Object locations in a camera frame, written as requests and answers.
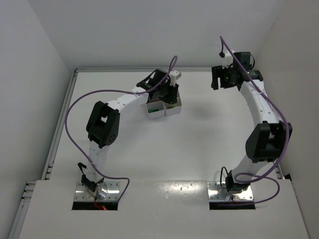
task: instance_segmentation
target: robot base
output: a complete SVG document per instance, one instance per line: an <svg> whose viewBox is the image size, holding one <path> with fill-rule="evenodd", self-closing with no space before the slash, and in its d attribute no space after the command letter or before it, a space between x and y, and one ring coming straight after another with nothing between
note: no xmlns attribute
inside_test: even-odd
<svg viewBox="0 0 319 239"><path fill-rule="evenodd" d="M105 208L105 210L114 211L118 209L119 196L120 182L100 183L95 193L88 190L81 182L77 182L72 210L101 210Z"/></svg>
<svg viewBox="0 0 319 239"><path fill-rule="evenodd" d="M207 182L208 201L210 210L255 209L255 205L246 205L254 201L253 191L249 186L245 191L227 192L220 182Z"/></svg>

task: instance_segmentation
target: mounting plate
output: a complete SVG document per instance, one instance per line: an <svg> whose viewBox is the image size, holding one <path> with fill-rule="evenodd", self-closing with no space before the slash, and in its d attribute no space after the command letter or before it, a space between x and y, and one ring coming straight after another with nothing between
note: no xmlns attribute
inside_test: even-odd
<svg viewBox="0 0 319 239"><path fill-rule="evenodd" d="M84 184L77 182L74 193L74 202L94 202L97 196L97 202L116 203L120 194L120 182L99 183L97 193L89 191Z"/></svg>
<svg viewBox="0 0 319 239"><path fill-rule="evenodd" d="M207 182L207 189L210 203L248 203L254 201L251 186L245 191L227 192L226 189L220 186L220 182Z"/></svg>

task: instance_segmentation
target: black base edge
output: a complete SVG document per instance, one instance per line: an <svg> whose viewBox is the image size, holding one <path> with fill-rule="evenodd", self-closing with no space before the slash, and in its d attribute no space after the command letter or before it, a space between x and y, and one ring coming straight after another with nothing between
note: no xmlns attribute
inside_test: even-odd
<svg viewBox="0 0 319 239"><path fill-rule="evenodd" d="M118 204L117 203L104 203L97 202L96 203L100 208L103 206L106 208L106 211L117 211ZM100 210L95 205L94 202L73 202L72 210Z"/></svg>
<svg viewBox="0 0 319 239"><path fill-rule="evenodd" d="M245 205L245 203L209 203L210 210L254 210L255 205Z"/></svg>

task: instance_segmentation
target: white container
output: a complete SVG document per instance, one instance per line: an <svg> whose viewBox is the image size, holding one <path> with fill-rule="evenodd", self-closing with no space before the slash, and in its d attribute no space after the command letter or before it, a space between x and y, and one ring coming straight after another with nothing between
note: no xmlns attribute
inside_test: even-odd
<svg viewBox="0 0 319 239"><path fill-rule="evenodd" d="M181 112L181 100L180 97L177 97L176 104L166 104L165 103L165 116L172 116L179 114Z"/></svg>
<svg viewBox="0 0 319 239"><path fill-rule="evenodd" d="M145 105L149 119L156 119L165 116L165 105L163 101L156 101Z"/></svg>

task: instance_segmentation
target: green object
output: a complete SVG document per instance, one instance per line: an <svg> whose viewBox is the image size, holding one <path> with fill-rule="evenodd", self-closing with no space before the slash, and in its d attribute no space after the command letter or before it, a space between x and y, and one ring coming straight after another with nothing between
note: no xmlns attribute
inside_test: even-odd
<svg viewBox="0 0 319 239"><path fill-rule="evenodd" d="M157 112L157 111L160 111L160 110L159 109L149 110L149 113L154 113L154 112Z"/></svg>

